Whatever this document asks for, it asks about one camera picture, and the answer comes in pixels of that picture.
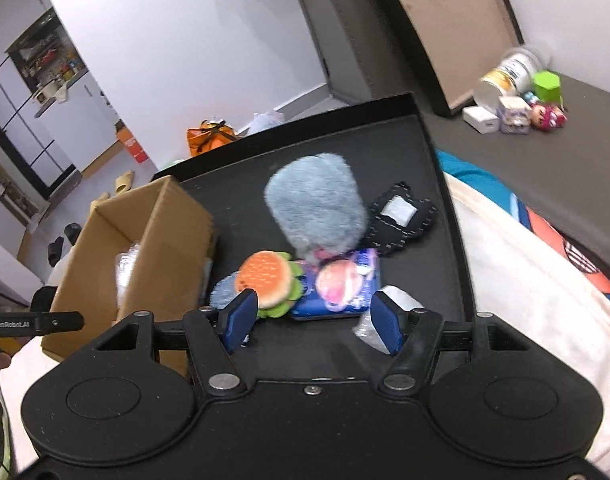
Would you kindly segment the white soft bundle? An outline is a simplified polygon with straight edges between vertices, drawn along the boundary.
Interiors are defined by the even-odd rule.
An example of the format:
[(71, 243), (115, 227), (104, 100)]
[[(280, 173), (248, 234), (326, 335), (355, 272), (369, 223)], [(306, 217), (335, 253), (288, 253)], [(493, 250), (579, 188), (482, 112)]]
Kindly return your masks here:
[(411, 332), (410, 312), (424, 307), (394, 285), (386, 285), (372, 296), (352, 332), (362, 342), (385, 354), (397, 354)]

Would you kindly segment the blue tissue packet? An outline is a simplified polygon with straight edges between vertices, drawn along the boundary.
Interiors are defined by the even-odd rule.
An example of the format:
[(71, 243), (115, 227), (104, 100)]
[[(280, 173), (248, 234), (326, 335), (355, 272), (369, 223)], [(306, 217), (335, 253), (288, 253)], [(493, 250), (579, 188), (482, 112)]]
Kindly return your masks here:
[(362, 248), (312, 266), (298, 262), (303, 293), (288, 315), (296, 321), (351, 318), (367, 311), (381, 287), (380, 262), (373, 248)]

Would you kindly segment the burger plush toy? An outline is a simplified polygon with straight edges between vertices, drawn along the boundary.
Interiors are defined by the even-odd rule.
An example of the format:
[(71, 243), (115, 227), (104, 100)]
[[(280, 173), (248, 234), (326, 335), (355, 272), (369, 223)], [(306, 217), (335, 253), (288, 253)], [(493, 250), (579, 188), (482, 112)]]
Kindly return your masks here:
[(251, 289), (258, 300), (258, 318), (280, 318), (304, 296), (300, 263), (288, 252), (262, 250), (250, 255), (234, 277), (235, 292)]

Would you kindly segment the black stitched fabric patch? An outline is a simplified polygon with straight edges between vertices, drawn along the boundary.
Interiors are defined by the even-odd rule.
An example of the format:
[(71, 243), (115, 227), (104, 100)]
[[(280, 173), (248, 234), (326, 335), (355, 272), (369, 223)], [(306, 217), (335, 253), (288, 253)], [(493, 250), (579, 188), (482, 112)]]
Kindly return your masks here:
[(368, 226), (362, 247), (380, 256), (399, 252), (434, 226), (436, 206), (428, 198), (415, 198), (410, 186), (397, 182), (368, 207)]

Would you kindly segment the brown cardboard box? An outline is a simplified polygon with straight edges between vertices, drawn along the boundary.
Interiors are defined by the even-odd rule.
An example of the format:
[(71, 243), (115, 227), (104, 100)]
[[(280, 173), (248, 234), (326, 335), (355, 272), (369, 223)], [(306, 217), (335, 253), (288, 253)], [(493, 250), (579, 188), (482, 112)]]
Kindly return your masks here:
[[(62, 361), (134, 312), (177, 321), (199, 307), (216, 240), (212, 215), (172, 177), (104, 200), (65, 258), (51, 307), (80, 312), (84, 328), (43, 337), (43, 352)], [(119, 309), (115, 258), (134, 243), (139, 255)]]

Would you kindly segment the clear bag of white beads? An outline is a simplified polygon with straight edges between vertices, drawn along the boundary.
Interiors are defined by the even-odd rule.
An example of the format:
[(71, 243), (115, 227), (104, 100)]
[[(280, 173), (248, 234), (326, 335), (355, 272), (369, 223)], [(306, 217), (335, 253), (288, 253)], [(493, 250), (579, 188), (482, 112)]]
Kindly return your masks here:
[(120, 309), (125, 302), (127, 288), (139, 255), (140, 244), (134, 243), (126, 252), (120, 252), (115, 258), (116, 304)]

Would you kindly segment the grey-blue fluffy plush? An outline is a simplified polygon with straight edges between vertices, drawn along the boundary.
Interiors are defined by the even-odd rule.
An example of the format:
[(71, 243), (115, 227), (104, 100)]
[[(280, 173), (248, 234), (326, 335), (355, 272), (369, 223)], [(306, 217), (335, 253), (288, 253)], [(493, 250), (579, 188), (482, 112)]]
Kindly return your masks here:
[(269, 179), (264, 197), (296, 254), (311, 264), (350, 252), (367, 231), (368, 213), (357, 182), (337, 154), (290, 162)]

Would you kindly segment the blue knitted cloth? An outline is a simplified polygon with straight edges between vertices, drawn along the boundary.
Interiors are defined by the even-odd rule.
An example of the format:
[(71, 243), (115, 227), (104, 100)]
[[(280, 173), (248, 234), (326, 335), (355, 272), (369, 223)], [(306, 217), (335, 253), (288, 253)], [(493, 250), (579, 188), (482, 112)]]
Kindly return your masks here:
[(208, 305), (217, 310), (224, 310), (238, 296), (235, 281), (239, 272), (234, 272), (220, 280), (209, 295)]

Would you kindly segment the white blanket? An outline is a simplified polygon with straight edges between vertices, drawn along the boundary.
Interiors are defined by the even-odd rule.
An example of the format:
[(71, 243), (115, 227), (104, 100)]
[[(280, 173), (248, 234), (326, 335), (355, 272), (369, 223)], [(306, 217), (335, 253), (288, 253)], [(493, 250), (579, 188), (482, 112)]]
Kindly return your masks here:
[(588, 458), (610, 477), (610, 301), (483, 194), (446, 181), (477, 309), (494, 312), (597, 388), (604, 416)]

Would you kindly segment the yellow slipper right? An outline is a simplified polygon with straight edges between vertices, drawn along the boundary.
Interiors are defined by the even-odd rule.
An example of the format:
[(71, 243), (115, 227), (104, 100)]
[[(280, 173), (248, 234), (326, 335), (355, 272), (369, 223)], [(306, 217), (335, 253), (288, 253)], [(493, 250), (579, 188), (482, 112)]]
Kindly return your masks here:
[(128, 192), (131, 190), (133, 184), (134, 170), (128, 170), (116, 179), (114, 193), (116, 195), (120, 195), (122, 193)]

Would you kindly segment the orange paper bag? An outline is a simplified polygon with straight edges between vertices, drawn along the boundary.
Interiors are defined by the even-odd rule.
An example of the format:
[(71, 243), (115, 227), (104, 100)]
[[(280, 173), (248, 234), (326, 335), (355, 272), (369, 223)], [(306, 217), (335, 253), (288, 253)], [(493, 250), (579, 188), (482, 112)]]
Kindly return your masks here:
[(201, 125), (186, 130), (186, 142), (192, 157), (221, 148), (239, 139), (225, 120), (203, 120)]

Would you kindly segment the white kitchen cabinet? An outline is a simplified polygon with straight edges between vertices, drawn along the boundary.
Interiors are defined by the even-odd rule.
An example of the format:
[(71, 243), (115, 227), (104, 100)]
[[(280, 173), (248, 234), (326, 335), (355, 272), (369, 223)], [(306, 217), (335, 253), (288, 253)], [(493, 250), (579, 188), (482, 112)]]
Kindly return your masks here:
[(78, 170), (85, 170), (117, 141), (120, 122), (90, 72), (69, 81), (66, 100), (52, 99), (37, 119)]

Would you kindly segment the grey low table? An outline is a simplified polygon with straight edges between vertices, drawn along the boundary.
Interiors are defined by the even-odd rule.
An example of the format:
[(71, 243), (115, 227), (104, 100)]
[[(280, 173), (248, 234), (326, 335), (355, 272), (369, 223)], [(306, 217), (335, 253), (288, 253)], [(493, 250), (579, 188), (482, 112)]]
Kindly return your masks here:
[(438, 148), (494, 174), (610, 269), (610, 92), (561, 80), (567, 123), (549, 133), (480, 134), (416, 98)]

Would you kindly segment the red pink figurine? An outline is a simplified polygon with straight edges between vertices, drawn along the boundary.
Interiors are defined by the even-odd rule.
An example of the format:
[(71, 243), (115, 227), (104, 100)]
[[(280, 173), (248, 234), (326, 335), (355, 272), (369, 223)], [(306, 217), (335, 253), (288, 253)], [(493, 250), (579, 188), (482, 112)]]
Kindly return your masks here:
[(552, 131), (562, 128), (567, 122), (564, 112), (551, 103), (537, 103), (530, 111), (530, 123), (540, 131)]

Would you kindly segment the green hexagonal box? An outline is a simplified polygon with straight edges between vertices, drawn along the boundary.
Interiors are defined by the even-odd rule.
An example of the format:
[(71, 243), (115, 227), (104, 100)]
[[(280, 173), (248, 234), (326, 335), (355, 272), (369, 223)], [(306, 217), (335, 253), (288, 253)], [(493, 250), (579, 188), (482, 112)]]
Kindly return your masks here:
[(561, 104), (561, 79), (560, 76), (540, 70), (533, 76), (533, 87), (536, 97), (542, 102)]

